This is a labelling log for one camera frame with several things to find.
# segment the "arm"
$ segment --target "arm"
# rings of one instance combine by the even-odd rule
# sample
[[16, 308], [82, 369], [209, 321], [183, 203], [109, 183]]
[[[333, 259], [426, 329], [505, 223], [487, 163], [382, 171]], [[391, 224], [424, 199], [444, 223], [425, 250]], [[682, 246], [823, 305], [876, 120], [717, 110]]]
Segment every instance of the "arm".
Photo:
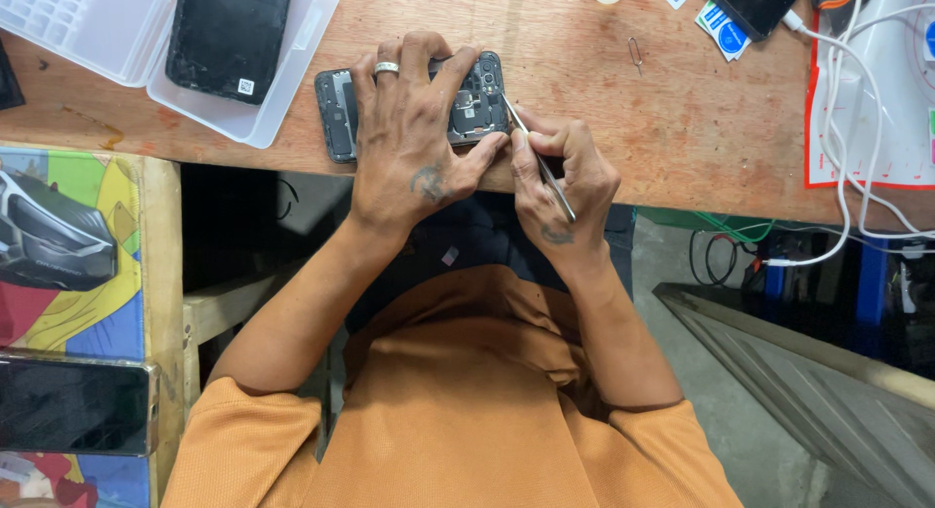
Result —
[[[512, 172], [516, 211], [529, 239], [552, 262], [578, 308], [584, 351], [606, 402], [631, 411], [672, 406], [682, 387], [639, 318], [604, 240], [604, 223], [620, 186], [620, 174], [595, 148], [579, 120], [544, 119], [519, 108], [533, 132], [513, 132]], [[569, 224], [542, 183], [535, 149], [564, 157], [558, 179], [578, 219]]]
[[[471, 195], [505, 133], [464, 157], [448, 144], [448, 112], [481, 54], [461, 48], [434, 80], [428, 62], [451, 55], [439, 34], [416, 32], [380, 45], [352, 68], [357, 96], [357, 174], [351, 214], [331, 239], [224, 350], [209, 382], [232, 377], [255, 395], [298, 388], [321, 359], [344, 316], [402, 248], [412, 227]], [[380, 72], [377, 60], [400, 72]]]

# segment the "tattoo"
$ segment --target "tattoo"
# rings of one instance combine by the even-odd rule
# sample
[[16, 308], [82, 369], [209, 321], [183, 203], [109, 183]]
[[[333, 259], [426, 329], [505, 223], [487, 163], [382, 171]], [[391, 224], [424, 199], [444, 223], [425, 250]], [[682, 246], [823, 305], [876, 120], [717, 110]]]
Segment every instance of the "tattoo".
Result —
[[411, 191], [415, 191], [416, 183], [419, 183], [420, 178], [423, 180], [419, 185], [419, 191], [422, 193], [422, 196], [429, 198], [433, 203], [438, 203], [453, 193], [451, 189], [442, 189], [440, 162], [436, 163], [435, 167], [425, 166], [420, 168], [419, 171], [415, 173], [415, 176], [412, 176], [412, 181], [410, 181]]
[[571, 231], [554, 232], [548, 225], [542, 224], [542, 237], [554, 245], [564, 245], [574, 243], [575, 235]]

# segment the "qr code sticker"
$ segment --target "qr code sticker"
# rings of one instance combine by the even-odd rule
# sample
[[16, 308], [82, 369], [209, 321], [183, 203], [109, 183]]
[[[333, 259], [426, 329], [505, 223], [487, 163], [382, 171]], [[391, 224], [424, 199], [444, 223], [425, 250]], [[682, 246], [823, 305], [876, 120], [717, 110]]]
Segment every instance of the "qr code sticker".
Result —
[[238, 92], [245, 95], [253, 95], [253, 81], [241, 78]]

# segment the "ring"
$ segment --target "ring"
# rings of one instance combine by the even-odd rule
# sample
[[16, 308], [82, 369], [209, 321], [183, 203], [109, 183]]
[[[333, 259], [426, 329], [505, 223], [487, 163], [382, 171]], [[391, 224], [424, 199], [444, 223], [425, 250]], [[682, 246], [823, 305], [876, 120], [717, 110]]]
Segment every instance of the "ring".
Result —
[[373, 75], [376, 75], [379, 72], [399, 73], [399, 64], [396, 64], [395, 62], [377, 62], [377, 64], [373, 66]]

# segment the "man's left hand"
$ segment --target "man's left hand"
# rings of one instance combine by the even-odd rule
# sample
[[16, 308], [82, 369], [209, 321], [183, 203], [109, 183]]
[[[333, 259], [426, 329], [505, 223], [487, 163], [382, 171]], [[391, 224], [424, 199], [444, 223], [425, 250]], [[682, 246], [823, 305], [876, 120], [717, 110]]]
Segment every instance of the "man's left hand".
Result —
[[[506, 133], [487, 135], [464, 157], [448, 143], [454, 96], [481, 55], [465, 46], [446, 60], [434, 79], [432, 58], [451, 55], [441, 35], [413, 32], [380, 45], [351, 68], [357, 96], [357, 175], [350, 217], [361, 225], [403, 237], [425, 217], [471, 195]], [[399, 74], [383, 71], [373, 82], [376, 62], [399, 64]]]

